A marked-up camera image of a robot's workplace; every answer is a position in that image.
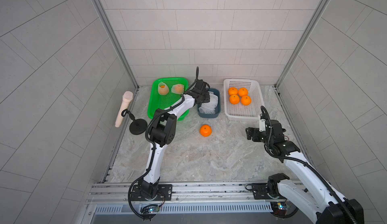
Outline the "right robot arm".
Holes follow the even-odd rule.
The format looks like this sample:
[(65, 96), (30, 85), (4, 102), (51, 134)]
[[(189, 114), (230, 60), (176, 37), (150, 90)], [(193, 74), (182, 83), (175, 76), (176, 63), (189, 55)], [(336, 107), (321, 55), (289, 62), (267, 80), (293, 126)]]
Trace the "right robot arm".
[(261, 106), (258, 128), (246, 128), (247, 139), (262, 142), (265, 151), (290, 169), (305, 186), (295, 186), (290, 178), (275, 174), (268, 178), (267, 194), (272, 199), (284, 197), (315, 224), (362, 224), (364, 210), (355, 199), (347, 199), (337, 191), (306, 159), (301, 149), (285, 139), (285, 129), (272, 120)]

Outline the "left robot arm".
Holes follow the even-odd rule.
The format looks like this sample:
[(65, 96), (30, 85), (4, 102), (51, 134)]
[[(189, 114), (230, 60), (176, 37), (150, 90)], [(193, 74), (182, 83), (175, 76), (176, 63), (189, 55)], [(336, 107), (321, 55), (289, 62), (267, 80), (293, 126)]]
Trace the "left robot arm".
[(163, 156), (175, 137), (178, 118), (195, 105), (210, 102), (210, 85), (198, 77), (199, 68), (196, 68), (196, 79), (180, 95), (180, 100), (168, 108), (157, 109), (146, 128), (145, 138), (150, 142), (147, 168), (134, 183), (137, 183), (140, 194), (148, 200), (153, 200), (157, 195)]

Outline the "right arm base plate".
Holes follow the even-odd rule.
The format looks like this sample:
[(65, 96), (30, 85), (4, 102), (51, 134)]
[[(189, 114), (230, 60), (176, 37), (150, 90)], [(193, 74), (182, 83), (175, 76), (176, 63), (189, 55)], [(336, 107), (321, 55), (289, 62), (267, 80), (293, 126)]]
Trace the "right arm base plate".
[(252, 183), (245, 186), (247, 191), (253, 193), (254, 199), (267, 199), (267, 200), (278, 200), (286, 199), (279, 193), (277, 184), (271, 183)]

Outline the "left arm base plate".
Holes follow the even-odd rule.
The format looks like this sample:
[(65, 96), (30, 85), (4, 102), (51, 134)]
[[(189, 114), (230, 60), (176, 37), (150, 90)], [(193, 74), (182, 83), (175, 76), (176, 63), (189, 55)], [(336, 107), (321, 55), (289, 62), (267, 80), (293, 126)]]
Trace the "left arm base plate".
[(135, 185), (130, 191), (131, 201), (170, 201), (172, 195), (171, 184)]

